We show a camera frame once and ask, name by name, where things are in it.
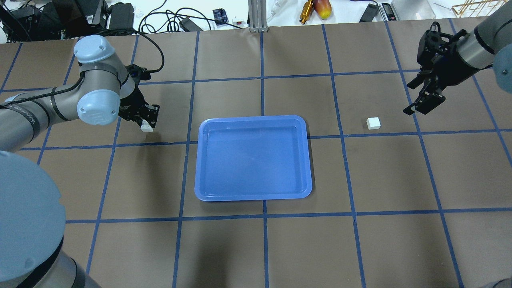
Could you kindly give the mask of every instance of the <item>gray robot arm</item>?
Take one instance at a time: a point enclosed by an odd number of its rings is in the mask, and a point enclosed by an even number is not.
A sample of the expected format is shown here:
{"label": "gray robot arm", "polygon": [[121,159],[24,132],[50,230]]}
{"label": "gray robot arm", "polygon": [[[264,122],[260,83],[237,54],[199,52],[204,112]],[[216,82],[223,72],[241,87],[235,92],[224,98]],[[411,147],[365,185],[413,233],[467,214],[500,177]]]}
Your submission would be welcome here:
{"label": "gray robot arm", "polygon": [[417,59],[420,72],[408,87],[423,88],[403,111],[427,114],[445,101],[442,91],[458,85],[480,70],[493,66],[496,81],[512,93],[512,2],[505,3],[473,31],[441,33],[434,22],[420,40]]}
{"label": "gray robot arm", "polygon": [[0,150],[16,151],[50,125],[78,118],[107,125],[119,115],[143,131],[153,130],[159,106],[144,101],[139,67],[125,67],[99,35],[78,41],[74,53],[80,63],[76,84],[19,94],[0,104]]}

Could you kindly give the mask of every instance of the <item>light blue joint cap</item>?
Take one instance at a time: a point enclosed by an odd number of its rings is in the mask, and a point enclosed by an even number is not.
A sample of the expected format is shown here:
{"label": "light blue joint cap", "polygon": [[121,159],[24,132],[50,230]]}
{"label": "light blue joint cap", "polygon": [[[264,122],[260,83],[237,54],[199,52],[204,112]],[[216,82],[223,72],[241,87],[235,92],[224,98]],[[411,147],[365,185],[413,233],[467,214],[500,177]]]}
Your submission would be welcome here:
{"label": "light blue joint cap", "polygon": [[512,93],[512,44],[505,46],[496,54],[493,69],[498,86],[504,91]]}
{"label": "light blue joint cap", "polygon": [[100,35],[90,35],[80,39],[73,49],[78,62],[94,63],[112,56],[116,52],[107,39]]}
{"label": "light blue joint cap", "polygon": [[84,95],[76,112],[78,117],[87,124],[108,125],[117,119],[121,99],[119,95],[107,89],[94,90]]}
{"label": "light blue joint cap", "polygon": [[0,151],[0,183],[3,282],[31,272],[52,255],[64,235],[66,212],[53,180],[26,158]]}
{"label": "light blue joint cap", "polygon": [[20,94],[16,94],[16,95],[14,95],[14,96],[11,96],[11,97],[9,97],[9,98],[5,99],[5,102],[14,101],[14,99],[15,99],[16,97],[18,97],[18,96],[20,96],[20,95],[22,95],[22,94],[25,94],[25,92],[20,93]]}

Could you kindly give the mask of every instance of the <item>plastic tray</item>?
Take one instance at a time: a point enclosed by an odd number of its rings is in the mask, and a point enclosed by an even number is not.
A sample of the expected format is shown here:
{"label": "plastic tray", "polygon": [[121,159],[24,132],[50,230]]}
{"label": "plastic tray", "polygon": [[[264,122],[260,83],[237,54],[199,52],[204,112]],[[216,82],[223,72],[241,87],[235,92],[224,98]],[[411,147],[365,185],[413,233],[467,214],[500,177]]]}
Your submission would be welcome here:
{"label": "plastic tray", "polygon": [[312,189],[306,123],[296,115],[208,119],[196,165],[203,201],[304,198]]}

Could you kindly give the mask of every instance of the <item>gold object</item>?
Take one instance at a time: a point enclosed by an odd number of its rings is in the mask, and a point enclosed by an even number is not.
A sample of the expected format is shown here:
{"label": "gold object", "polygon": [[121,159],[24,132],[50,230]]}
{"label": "gold object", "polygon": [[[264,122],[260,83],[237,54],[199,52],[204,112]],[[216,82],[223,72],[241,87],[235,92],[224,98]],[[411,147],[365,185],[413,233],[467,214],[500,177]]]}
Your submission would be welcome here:
{"label": "gold object", "polygon": [[304,3],[304,7],[302,8],[301,19],[299,20],[302,24],[305,24],[309,17],[313,13],[313,0],[308,0]]}
{"label": "gold object", "polygon": [[508,0],[466,0],[464,4],[455,5],[452,11],[457,17],[489,16]]}

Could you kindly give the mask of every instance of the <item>mango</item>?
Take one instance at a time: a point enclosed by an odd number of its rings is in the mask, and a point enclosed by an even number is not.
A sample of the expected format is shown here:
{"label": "mango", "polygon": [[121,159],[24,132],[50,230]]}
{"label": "mango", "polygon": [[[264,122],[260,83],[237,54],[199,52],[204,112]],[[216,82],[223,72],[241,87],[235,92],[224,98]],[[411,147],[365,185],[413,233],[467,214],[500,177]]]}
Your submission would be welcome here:
{"label": "mango", "polygon": [[327,19],[331,15],[332,7],[329,0],[313,0],[313,7],[320,18]]}

